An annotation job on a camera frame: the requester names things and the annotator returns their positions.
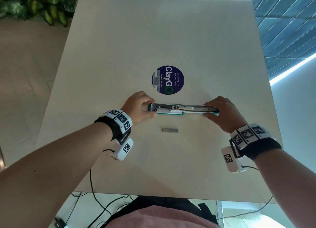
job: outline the claygo logo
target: claygo logo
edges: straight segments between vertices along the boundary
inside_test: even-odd
[[[162,66],[154,72],[151,82],[161,94],[171,95],[182,89],[184,76],[175,66]]]

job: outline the pink shirt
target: pink shirt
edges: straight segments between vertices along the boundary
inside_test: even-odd
[[[181,228],[220,228],[218,225],[193,215],[187,211],[150,206],[133,211],[127,215],[112,220],[106,228],[117,227],[181,227]]]

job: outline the black wrist strap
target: black wrist strap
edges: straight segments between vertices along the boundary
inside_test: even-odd
[[[268,137],[252,142],[242,150],[239,148],[237,149],[239,150],[239,154],[242,156],[247,156],[254,161],[261,153],[268,150],[282,149],[282,146],[276,140]]]
[[[97,120],[95,120],[94,123],[96,122],[103,122],[105,124],[107,124],[111,130],[112,130],[112,140],[113,141],[114,139],[116,139],[121,133],[121,130],[119,128],[119,125],[116,124],[116,122],[111,119],[111,118],[108,118],[106,116],[103,116],[103,117],[99,117]]]

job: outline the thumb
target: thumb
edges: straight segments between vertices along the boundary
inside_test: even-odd
[[[207,119],[211,120],[212,122],[215,122],[216,124],[219,122],[219,117],[214,115],[214,114],[205,113],[203,116],[206,117]]]
[[[157,115],[157,112],[143,112],[143,118],[153,118]]]

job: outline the hand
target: hand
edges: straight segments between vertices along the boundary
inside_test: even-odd
[[[219,115],[206,113],[203,116],[215,122],[223,131],[231,134],[234,130],[248,124],[235,105],[228,99],[219,96],[204,106],[213,106],[219,110]]]
[[[155,117],[157,112],[149,112],[142,110],[142,104],[156,103],[156,101],[149,97],[144,91],[139,91],[130,96],[122,106],[121,110],[126,112],[132,119],[133,124]]]

